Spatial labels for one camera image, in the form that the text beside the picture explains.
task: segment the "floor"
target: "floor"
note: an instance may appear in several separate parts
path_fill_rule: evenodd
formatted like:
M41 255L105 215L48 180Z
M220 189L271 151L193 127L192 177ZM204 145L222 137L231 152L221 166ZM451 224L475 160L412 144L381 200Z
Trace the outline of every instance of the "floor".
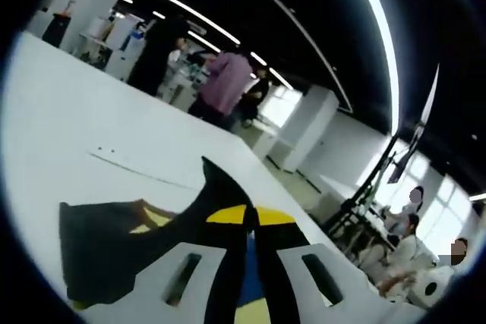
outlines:
M249 146L252 146L259 137L259 132L256 128L250 127L248 129L241 129L238 135ZM320 198L320 193L314 189L299 173L289 174L283 170L278 169L268 158L263 160L263 164L268 171L284 186L284 188L292 195L297 203L305 210L312 208Z

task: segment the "blue fabric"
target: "blue fabric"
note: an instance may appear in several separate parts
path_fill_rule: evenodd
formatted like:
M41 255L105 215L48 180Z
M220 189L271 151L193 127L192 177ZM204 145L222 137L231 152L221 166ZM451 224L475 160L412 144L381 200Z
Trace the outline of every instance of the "blue fabric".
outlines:
M243 307L253 301L264 298L264 288L258 278L257 253L255 251L255 241L248 238L248 248L245 258L245 277L241 286L238 307Z

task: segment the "black ceiling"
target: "black ceiling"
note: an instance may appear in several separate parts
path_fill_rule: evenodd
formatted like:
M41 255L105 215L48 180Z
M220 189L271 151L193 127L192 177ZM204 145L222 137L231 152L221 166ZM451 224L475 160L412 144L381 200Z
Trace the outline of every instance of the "black ceiling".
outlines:
M329 71L296 25L273 0L179 0L204 14L264 58L292 85L329 87L346 106ZM353 117L382 132L390 130L390 85L379 28L368 0L280 0L308 31L354 109ZM437 63L440 77L424 138L419 145L444 173L469 193L486 190L486 0L381 0L395 49L400 90L400 134L412 135ZM146 19L152 11L183 13L207 29L221 49L222 34L166 0L134 0Z

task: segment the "white table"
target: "white table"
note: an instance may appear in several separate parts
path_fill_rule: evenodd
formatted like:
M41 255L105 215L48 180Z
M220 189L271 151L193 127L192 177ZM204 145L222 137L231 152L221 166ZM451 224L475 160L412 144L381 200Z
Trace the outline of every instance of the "white table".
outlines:
M27 252L64 300L59 202L144 198L181 212L204 184L201 156L226 170L255 204L292 215L312 244L326 244L342 256L343 267L356 269L239 137L120 83L28 33L14 52L2 108L11 220ZM90 156L99 147L108 154L113 149L120 163L187 188Z

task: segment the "pink shirt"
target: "pink shirt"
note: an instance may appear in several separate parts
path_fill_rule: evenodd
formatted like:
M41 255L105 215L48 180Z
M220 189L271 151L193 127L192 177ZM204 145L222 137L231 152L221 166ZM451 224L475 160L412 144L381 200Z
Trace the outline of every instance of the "pink shirt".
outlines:
M248 60L235 53L221 52L217 59L207 66L210 76L200 87L199 95L206 104L230 115L246 86L252 81Z

